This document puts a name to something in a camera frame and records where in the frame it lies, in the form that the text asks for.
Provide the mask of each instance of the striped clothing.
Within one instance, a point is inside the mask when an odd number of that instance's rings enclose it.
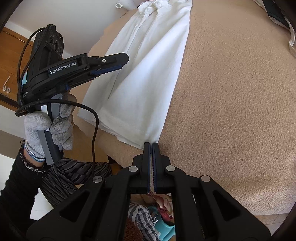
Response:
[[[130,202],[128,217],[138,225],[143,234],[143,241],[160,241],[147,207]]]
[[[43,178],[40,189],[48,202],[55,207],[77,190],[75,184],[84,184],[91,177],[91,172],[91,162],[63,158],[51,166]],[[96,162],[94,173],[109,177],[112,170],[108,163]]]

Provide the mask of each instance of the wooden door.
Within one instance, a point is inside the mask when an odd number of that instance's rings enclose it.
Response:
[[[26,41],[25,37],[7,28],[0,32],[0,105],[11,110],[17,109],[17,66]],[[21,73],[30,59],[32,46],[33,42],[30,42],[26,48],[21,63]],[[8,78],[4,91],[3,85]]]

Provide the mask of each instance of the finger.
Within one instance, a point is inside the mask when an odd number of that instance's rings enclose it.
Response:
[[[70,138],[68,140],[66,140],[63,144],[62,144],[62,147],[65,149],[65,150],[72,150],[73,149],[73,139],[74,139],[74,136],[73,134],[70,136]]]
[[[52,140],[56,145],[62,145],[66,140],[70,138],[73,132],[73,125],[70,125],[70,128],[63,132],[52,136]]]
[[[73,115],[70,115],[66,118],[62,118],[58,116],[52,122],[52,126],[49,129],[50,133],[52,135],[57,135],[57,134],[66,132],[70,128],[72,121],[73,121]]]
[[[25,116],[24,125],[27,129],[45,131],[52,125],[52,121],[46,113],[34,112]]]
[[[77,99],[74,95],[66,94],[63,96],[64,100],[69,100],[73,102],[77,102]],[[61,104],[59,106],[59,114],[62,118],[68,117],[75,109],[75,106],[68,105],[68,104]]]
[[[30,128],[25,128],[26,139],[32,145],[38,145],[40,143],[38,131],[32,130]]]

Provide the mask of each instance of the tile floor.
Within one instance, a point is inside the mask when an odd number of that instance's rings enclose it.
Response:
[[[263,224],[268,227],[271,234],[273,234],[283,223],[288,213],[256,216]]]

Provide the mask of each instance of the black cable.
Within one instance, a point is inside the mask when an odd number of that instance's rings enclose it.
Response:
[[[68,100],[49,99],[49,100],[37,100],[37,101],[31,102],[29,104],[26,104],[26,105],[22,106],[21,108],[19,108],[16,111],[15,115],[18,116],[18,117],[23,116],[23,115],[28,113],[26,110],[28,110],[29,108],[34,107],[36,105],[45,105],[45,104],[74,105],[74,106],[77,106],[79,108],[83,108],[83,109],[91,112],[95,116],[95,118],[96,118],[96,126],[95,126],[95,129],[94,129],[94,136],[93,136],[92,143],[91,143],[91,148],[92,148],[92,176],[94,177],[94,168],[95,168],[94,143],[95,143],[95,140],[96,140],[96,134],[97,134],[98,129],[99,129],[99,117],[98,117],[98,114],[92,108],[90,108],[90,107],[88,107],[86,105],[77,103],[77,102],[68,101]]]
[[[40,48],[41,43],[37,46],[37,48],[36,48],[35,52],[33,53],[32,57],[30,57],[30,60],[26,64],[26,66],[25,66],[25,68],[24,68],[24,70],[22,72],[22,75],[20,76],[20,66],[21,66],[22,58],[23,58],[25,50],[26,50],[27,46],[29,45],[29,42],[33,38],[33,36],[35,34],[37,34],[38,32],[44,30],[44,29],[45,28],[40,28],[40,29],[36,30],[28,38],[28,40],[25,43],[25,46],[24,46],[24,48],[23,48],[23,50],[21,52],[20,60],[19,60],[18,66],[17,66],[17,87],[18,87],[17,94],[18,94],[18,98],[20,100],[20,104],[21,104],[22,107],[19,108],[16,111],[15,115],[18,116],[18,117],[23,116],[23,115],[28,113],[26,110],[28,110],[29,108],[32,108],[32,107],[34,107],[36,105],[45,105],[45,104],[68,104],[68,105],[73,105],[73,106],[83,108],[83,109],[91,112],[96,118],[96,126],[95,126],[94,136],[93,136],[93,139],[92,139],[92,144],[91,144],[91,148],[92,148],[92,176],[94,177],[94,168],[95,168],[94,143],[95,143],[95,139],[96,139],[96,134],[97,134],[98,129],[99,129],[99,117],[98,117],[98,114],[92,108],[89,108],[86,105],[83,105],[83,104],[80,104],[80,103],[77,103],[77,102],[73,102],[73,101],[68,101],[68,100],[57,100],[57,99],[37,100],[37,101],[34,101],[34,102],[31,102],[29,104],[24,105],[24,101],[23,101],[23,98],[22,98],[22,79],[24,78],[24,75],[25,75],[25,72],[26,72],[27,68],[29,67],[30,63],[34,59],[35,54],[37,53],[38,49]]]
[[[22,72],[22,75],[21,75],[21,77],[20,77],[20,66],[21,66],[21,63],[22,63],[22,57],[24,56],[24,53],[25,53],[25,51],[26,51],[26,48],[27,48],[27,46],[29,45],[29,42],[31,41],[31,39],[33,38],[33,36],[34,36],[35,34],[37,34],[38,32],[44,30],[44,29],[45,29],[45,28],[40,28],[40,29],[36,30],[36,31],[35,31],[35,32],[34,32],[34,33],[28,38],[28,40],[27,40],[27,42],[25,43],[25,46],[24,46],[24,48],[23,48],[23,50],[22,50],[22,52],[21,52],[21,54],[20,54],[20,60],[19,60],[19,63],[18,63],[18,65],[17,65],[17,87],[18,87],[18,92],[17,92],[17,94],[18,94],[18,98],[19,98],[20,103],[21,103],[22,106],[24,105],[24,101],[23,101],[23,99],[22,99],[22,94],[21,94],[21,93],[22,93],[22,79],[23,79],[23,77],[24,77],[24,75],[25,75],[25,72],[26,72],[28,66],[29,66],[30,63],[32,62],[32,60],[33,60],[33,58],[34,58],[34,56],[35,56],[37,50],[40,48],[40,45],[41,45],[41,44],[39,44],[38,47],[36,48],[35,53],[32,55],[32,57],[31,57],[30,60],[28,61],[27,65],[25,66],[25,68],[24,68],[24,70],[23,70],[23,72]]]

